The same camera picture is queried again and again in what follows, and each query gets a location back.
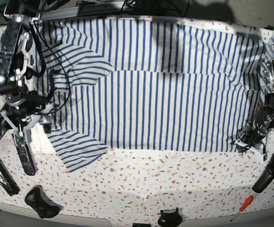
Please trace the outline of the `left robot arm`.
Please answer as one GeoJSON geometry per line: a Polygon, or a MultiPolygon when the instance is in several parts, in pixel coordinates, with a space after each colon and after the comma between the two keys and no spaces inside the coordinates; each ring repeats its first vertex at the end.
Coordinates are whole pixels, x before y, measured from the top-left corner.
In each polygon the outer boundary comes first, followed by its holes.
{"type": "Polygon", "coordinates": [[[263,139],[274,131],[274,34],[266,45],[264,59],[257,68],[261,97],[255,108],[254,119],[247,123],[232,142],[240,153],[250,152],[258,163],[264,163],[268,154],[263,139]]]}

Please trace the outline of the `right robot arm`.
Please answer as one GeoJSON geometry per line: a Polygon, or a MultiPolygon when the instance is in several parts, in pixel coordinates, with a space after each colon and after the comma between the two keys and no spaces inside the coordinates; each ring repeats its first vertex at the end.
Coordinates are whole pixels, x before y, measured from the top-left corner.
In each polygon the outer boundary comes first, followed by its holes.
{"type": "Polygon", "coordinates": [[[0,42],[0,96],[5,98],[0,110],[0,139],[12,129],[16,145],[30,144],[31,128],[42,118],[50,117],[53,109],[52,75],[47,96],[30,91],[25,83],[32,77],[42,77],[46,70],[40,41],[32,25],[40,19],[44,5],[41,0],[10,0],[3,13],[8,23],[0,42]]]}

